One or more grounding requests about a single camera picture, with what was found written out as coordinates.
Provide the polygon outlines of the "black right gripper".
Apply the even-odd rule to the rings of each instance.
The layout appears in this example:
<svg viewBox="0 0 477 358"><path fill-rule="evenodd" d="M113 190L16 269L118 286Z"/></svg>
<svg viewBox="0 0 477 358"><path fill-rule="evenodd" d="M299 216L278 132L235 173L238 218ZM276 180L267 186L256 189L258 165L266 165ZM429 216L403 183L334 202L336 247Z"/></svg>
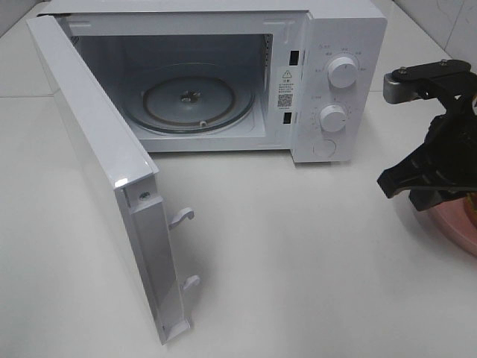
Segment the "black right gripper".
<svg viewBox="0 0 477 358"><path fill-rule="evenodd" d="M426 200L454 200L476 191L476 91L471 65L441 60L392 71L393 82L412 93L439 87L451 93L435 96L446 112L436 116L424 147L381 173L378 185L388 198L404 190L424 190Z"/></svg>

